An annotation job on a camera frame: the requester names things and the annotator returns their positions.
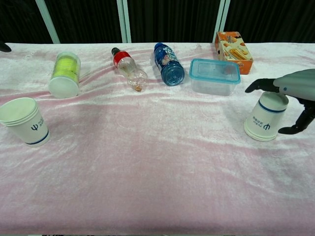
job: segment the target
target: white paper cup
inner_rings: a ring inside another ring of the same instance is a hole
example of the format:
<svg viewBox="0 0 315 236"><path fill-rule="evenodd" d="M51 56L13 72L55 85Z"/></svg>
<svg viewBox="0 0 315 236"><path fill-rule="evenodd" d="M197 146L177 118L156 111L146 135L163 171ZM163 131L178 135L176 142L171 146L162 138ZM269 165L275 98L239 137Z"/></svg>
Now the white paper cup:
<svg viewBox="0 0 315 236"><path fill-rule="evenodd" d="M283 94L264 92L244 122L245 132L256 140L273 140L288 103L288 98Z"/></svg>
<svg viewBox="0 0 315 236"><path fill-rule="evenodd" d="M0 123L30 147L43 145L50 138L36 101L29 97L17 98L3 104L0 107Z"/></svg>

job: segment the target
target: clear plastic bottle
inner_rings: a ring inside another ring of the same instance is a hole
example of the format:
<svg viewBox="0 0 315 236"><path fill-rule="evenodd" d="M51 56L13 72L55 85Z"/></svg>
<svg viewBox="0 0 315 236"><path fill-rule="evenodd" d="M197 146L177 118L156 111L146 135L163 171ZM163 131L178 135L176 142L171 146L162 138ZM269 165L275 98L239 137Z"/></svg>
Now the clear plastic bottle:
<svg viewBox="0 0 315 236"><path fill-rule="evenodd" d="M157 43L154 47L154 58L164 83L175 86L183 81L185 71L170 47Z"/></svg>
<svg viewBox="0 0 315 236"><path fill-rule="evenodd" d="M126 51L113 48L112 55L114 57L114 65L127 78L127 83L134 90L141 92L147 84L148 75L137 67L134 59Z"/></svg>

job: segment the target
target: table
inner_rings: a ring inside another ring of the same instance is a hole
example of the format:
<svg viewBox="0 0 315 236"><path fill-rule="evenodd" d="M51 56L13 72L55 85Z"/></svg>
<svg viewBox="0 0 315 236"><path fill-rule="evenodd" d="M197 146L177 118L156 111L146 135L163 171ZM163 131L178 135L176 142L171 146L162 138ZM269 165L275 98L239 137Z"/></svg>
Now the table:
<svg viewBox="0 0 315 236"><path fill-rule="evenodd" d="M254 63L231 96L195 93L193 58L216 59L209 43L169 43L185 71L167 87L154 43L8 44L0 52L0 104L34 98L51 139L21 143L0 126L0 231L3 234L243 234L315 232L315 123L271 142L248 137L243 122L262 91L258 78L315 67L315 44L248 44ZM126 50L149 86L128 87L111 49ZM80 94L48 91L57 53L82 62ZM289 98L283 126L303 110Z"/></svg>

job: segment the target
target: orange box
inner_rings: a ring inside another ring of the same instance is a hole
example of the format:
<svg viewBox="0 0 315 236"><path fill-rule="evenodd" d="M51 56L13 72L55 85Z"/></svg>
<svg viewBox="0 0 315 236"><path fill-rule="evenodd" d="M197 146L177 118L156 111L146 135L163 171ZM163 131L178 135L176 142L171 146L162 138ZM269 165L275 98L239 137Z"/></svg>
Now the orange box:
<svg viewBox="0 0 315 236"><path fill-rule="evenodd" d="M239 32L217 32L215 47L219 60L235 62L242 75L247 75L253 59Z"/></svg>

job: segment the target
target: blue container lid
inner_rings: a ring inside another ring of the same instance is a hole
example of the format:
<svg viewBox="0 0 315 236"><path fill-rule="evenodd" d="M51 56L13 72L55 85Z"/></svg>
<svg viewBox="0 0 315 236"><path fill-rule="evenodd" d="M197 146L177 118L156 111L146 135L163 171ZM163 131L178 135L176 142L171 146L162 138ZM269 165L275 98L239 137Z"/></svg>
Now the blue container lid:
<svg viewBox="0 0 315 236"><path fill-rule="evenodd" d="M221 60L193 59L190 64L189 76L194 80L224 84L236 85L241 82L238 65Z"/></svg>

